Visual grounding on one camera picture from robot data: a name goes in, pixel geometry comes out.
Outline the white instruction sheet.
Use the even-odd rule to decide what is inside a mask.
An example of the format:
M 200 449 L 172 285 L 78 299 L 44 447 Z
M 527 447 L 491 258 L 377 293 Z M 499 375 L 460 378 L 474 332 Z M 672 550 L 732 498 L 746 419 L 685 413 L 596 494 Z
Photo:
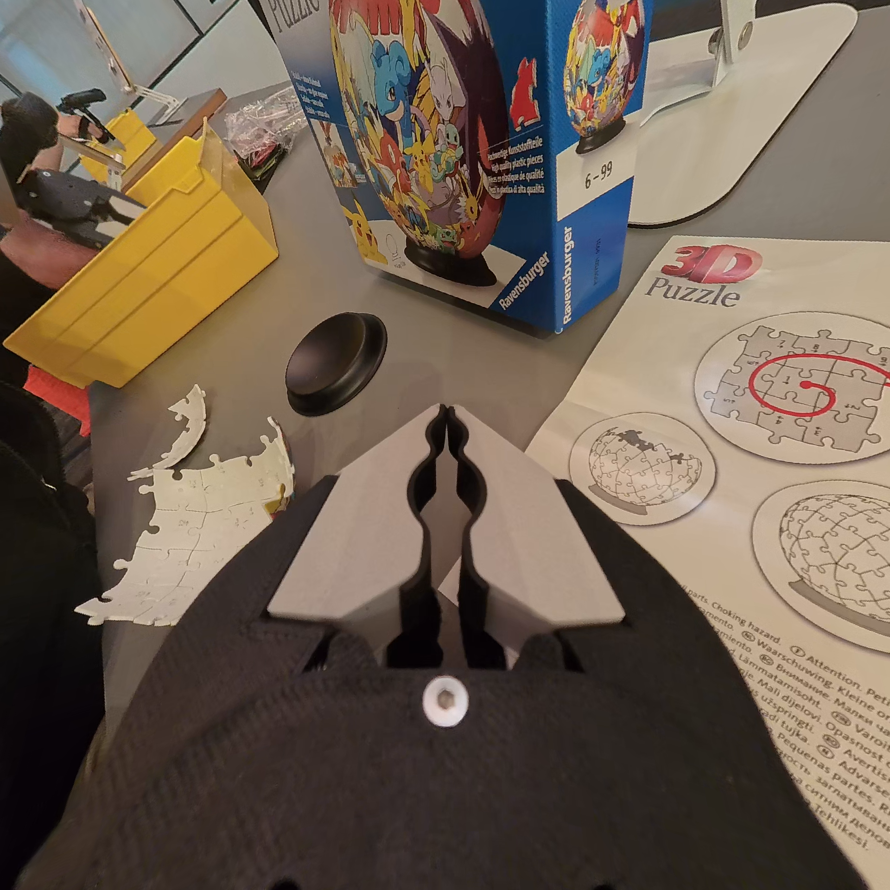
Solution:
M 533 844 L 621 888 L 888 888 L 888 243 L 671 239 L 524 453 L 626 612 L 497 677 Z

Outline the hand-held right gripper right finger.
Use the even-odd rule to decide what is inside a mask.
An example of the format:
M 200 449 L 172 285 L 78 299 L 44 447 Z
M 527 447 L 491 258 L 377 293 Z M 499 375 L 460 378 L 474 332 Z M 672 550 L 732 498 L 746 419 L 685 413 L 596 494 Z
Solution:
M 446 576 L 471 668 L 504 669 L 506 652 L 563 629 L 616 625 L 626 612 L 557 481 L 535 460 L 453 406 L 448 446 L 470 513 Z

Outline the black round puzzle stand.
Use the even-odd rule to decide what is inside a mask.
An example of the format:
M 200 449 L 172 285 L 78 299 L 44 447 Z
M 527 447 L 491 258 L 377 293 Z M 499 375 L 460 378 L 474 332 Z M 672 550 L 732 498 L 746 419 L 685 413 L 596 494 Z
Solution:
M 338 410 L 368 385 L 386 347 L 387 331 L 376 315 L 344 312 L 326 318 L 295 347 L 286 364 L 289 405 L 302 417 Z

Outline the person's left forearm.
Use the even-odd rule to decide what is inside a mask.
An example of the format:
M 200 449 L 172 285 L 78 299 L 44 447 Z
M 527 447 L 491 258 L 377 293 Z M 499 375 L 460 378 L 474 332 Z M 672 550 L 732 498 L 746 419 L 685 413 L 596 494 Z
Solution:
M 53 291 L 66 285 L 99 252 L 33 219 L 23 209 L 18 210 L 15 226 L 7 229 L 1 250 L 30 279 Z

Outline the yellow plastic bin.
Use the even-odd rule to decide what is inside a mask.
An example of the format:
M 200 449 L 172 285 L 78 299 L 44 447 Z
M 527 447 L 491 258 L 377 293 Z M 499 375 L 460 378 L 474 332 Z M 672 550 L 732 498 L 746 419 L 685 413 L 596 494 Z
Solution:
M 106 155 L 121 156 L 121 161 L 125 165 L 122 184 L 125 190 L 128 190 L 155 164 L 162 143 L 131 108 L 111 119 L 105 127 L 121 147 L 114 147 L 110 142 L 99 143 L 95 139 L 88 144 Z
M 5 340 L 77 387 L 125 386 L 279 256 L 267 202 L 208 122 L 127 196 L 143 213 Z

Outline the curved strip of joined pieces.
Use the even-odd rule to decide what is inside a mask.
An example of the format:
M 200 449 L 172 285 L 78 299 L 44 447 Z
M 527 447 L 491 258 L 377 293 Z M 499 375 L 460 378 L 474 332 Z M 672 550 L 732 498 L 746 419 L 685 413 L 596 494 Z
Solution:
M 151 466 L 135 470 L 127 477 L 128 482 L 150 479 L 161 471 L 173 469 L 195 450 L 206 430 L 206 392 L 194 384 L 189 392 L 168 407 L 175 420 L 185 421 L 178 437 L 168 451 Z

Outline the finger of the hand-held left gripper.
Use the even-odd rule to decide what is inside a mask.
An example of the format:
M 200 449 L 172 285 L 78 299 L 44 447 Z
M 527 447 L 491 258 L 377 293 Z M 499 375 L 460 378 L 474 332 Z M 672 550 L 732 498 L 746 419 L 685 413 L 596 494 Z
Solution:
M 97 197 L 94 201 L 96 228 L 126 228 L 146 210 L 127 197 Z

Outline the colourful puzzle box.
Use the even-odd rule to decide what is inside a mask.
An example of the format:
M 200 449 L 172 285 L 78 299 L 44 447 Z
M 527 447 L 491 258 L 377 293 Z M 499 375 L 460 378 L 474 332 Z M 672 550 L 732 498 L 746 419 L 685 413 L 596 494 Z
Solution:
M 561 333 L 619 284 L 654 2 L 262 2 L 369 267 Z

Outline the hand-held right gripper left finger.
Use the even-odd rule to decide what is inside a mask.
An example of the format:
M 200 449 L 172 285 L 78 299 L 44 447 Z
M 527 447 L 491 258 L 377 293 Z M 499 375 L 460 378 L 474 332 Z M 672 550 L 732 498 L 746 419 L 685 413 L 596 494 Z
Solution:
M 433 405 L 325 480 L 329 492 L 269 602 L 271 617 L 361 636 L 390 667 L 440 664 L 422 512 L 437 491 L 447 419 Z

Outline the clear plastic bag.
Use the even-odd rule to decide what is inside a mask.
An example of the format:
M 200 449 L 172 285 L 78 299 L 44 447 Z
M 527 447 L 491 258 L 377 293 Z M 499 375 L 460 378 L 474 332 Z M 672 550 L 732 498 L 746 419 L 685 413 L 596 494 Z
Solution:
M 308 125 L 292 86 L 240 103 L 226 112 L 224 122 L 228 146 L 261 194 Z

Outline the large joined puzzle ball section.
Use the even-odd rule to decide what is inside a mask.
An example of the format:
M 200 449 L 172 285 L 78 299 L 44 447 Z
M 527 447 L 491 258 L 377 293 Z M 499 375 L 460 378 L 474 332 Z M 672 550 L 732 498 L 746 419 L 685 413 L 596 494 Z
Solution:
M 204 469 L 161 470 L 141 485 L 155 511 L 128 560 L 123 577 L 105 593 L 75 608 L 92 626 L 111 621 L 172 627 L 217 573 L 282 513 L 295 493 L 294 466 L 283 431 L 268 417 L 273 436 L 262 451 L 221 460 Z

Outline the tablet with yellow frame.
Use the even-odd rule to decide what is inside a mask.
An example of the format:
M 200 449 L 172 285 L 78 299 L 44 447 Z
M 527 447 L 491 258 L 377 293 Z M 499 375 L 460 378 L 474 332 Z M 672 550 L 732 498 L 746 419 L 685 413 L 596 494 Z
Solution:
M 136 95 L 136 89 L 132 79 L 120 61 L 117 52 L 115 52 L 106 38 L 105 33 L 98 20 L 95 18 L 92 10 L 83 1 L 73 1 L 72 3 L 84 33 L 90 44 L 99 53 L 103 65 L 112 80 L 124 94 Z

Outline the red mesh fabric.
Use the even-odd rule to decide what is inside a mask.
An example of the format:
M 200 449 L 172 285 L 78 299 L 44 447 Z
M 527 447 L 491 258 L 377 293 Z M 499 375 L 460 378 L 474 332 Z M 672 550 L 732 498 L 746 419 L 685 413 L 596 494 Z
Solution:
M 81 437 L 90 437 L 92 421 L 86 389 L 64 382 L 33 365 L 28 369 L 24 389 L 48 405 L 75 418 L 80 423 Z

